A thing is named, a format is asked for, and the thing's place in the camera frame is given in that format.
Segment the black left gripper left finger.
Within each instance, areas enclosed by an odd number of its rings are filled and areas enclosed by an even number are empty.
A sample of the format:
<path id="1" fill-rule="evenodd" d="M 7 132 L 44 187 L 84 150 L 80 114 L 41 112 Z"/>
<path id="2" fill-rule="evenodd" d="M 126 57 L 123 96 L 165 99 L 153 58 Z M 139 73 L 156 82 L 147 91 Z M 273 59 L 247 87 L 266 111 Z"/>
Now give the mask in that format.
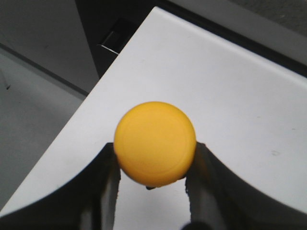
<path id="1" fill-rule="evenodd" d="M 120 168 L 113 143 L 53 193 L 0 219 L 2 230 L 111 230 Z"/>

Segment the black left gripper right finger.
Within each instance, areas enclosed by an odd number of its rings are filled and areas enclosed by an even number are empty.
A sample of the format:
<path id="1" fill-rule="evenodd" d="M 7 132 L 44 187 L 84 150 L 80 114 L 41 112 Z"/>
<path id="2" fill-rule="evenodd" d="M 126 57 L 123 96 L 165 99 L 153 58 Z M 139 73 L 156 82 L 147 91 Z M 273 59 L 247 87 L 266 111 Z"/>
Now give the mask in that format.
<path id="1" fill-rule="evenodd" d="M 307 215 L 239 178 L 203 143 L 185 175 L 190 226 L 206 230 L 305 230 Z"/>

